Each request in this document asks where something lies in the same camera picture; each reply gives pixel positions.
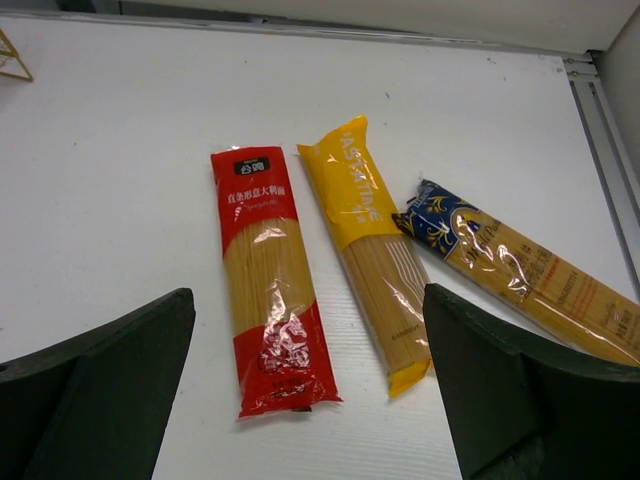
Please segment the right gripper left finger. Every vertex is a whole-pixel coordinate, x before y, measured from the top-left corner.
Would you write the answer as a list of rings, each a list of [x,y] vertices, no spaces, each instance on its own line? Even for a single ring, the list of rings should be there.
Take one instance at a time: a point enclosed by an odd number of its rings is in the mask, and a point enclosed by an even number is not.
[[[2,363],[2,478],[151,478],[194,325],[179,288]]]

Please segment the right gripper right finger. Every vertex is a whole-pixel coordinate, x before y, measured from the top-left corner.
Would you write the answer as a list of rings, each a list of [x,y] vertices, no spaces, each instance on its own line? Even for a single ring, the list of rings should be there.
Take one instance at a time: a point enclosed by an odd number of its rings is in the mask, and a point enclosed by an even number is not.
[[[437,283],[423,316],[463,478],[638,478],[638,368],[561,346]]]

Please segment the red spaghetti bag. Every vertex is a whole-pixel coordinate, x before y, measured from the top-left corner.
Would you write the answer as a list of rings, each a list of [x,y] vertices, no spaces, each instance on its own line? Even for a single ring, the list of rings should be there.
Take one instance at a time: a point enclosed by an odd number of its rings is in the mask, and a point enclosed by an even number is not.
[[[233,148],[211,165],[240,417],[339,401],[282,149]]]

